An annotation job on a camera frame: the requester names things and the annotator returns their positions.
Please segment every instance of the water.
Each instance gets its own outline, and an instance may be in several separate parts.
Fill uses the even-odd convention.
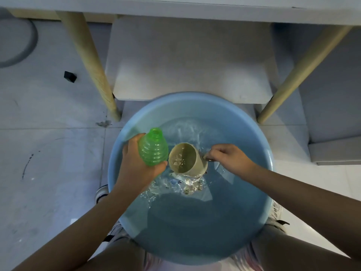
[[[168,143],[169,152],[175,145],[184,142],[194,145],[201,154],[207,153],[214,144],[227,143],[227,138],[218,128],[197,118],[174,119],[159,128]],[[224,178],[228,182],[233,181],[234,175],[226,171],[219,163],[209,163],[208,165],[208,172],[219,173],[219,180],[223,180],[222,177],[225,175]],[[206,178],[207,174],[199,179],[176,175],[167,166],[166,170],[150,184],[148,190],[141,196],[148,200],[149,206],[158,196],[167,193],[178,193],[180,196],[191,196],[203,201],[212,200],[208,188],[212,182],[206,181]]]

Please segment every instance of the person's left hand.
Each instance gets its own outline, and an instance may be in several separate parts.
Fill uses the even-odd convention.
[[[140,133],[131,138],[123,147],[123,159],[120,166],[115,190],[124,190],[133,196],[143,192],[153,179],[162,173],[168,162],[163,161],[154,166],[147,166],[138,152],[138,141],[145,133]]]

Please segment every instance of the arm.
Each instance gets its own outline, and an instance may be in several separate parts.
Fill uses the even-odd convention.
[[[118,180],[111,193],[14,271],[66,271],[87,262],[132,201],[166,168],[167,162],[148,167],[142,161],[138,140],[143,135],[138,134],[124,146]]]
[[[267,170],[235,145],[214,145],[208,157],[267,193],[345,254],[361,260],[360,201]]]

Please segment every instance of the person's right hand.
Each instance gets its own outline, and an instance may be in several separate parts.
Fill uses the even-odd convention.
[[[205,157],[218,161],[229,172],[241,178],[246,177],[257,166],[241,149],[229,143],[212,146]]]

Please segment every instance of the white table top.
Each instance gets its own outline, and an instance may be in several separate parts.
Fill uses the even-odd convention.
[[[0,0],[0,6],[238,21],[361,24],[361,0]]]

